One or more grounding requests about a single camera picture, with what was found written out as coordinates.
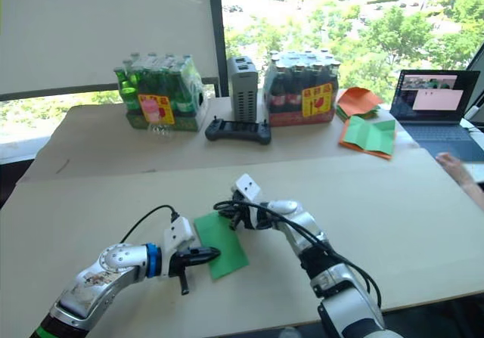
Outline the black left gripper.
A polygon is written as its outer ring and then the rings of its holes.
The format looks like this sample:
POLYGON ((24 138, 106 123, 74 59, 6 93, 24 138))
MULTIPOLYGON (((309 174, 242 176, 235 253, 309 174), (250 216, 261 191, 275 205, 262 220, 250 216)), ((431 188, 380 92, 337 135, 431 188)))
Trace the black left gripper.
POLYGON ((181 294, 189 294, 188 281, 185 269, 194 265, 202 265, 218 258, 221 251, 215 247, 194 247, 177 251, 169 261, 169 276, 178 277, 181 285, 181 294))

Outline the person's bare hand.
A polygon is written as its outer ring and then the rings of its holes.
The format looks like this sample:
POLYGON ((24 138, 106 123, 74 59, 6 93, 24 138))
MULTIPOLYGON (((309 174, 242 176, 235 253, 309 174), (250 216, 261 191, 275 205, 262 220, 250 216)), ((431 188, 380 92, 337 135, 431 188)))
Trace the person's bare hand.
POLYGON ((458 183, 467 180, 467 171, 461 161, 449 153, 440 153, 436 156, 437 163, 458 183))

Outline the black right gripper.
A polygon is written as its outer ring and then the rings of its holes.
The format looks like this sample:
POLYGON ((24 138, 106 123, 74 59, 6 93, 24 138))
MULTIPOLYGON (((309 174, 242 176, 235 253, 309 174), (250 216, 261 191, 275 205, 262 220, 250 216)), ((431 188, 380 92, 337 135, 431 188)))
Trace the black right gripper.
POLYGON ((253 224, 250 219, 250 208, 245 205, 233 204, 224 208, 218 209, 221 217, 230 219, 229 228, 232 231, 237 230, 237 226, 242 223, 244 228, 252 229, 253 224))

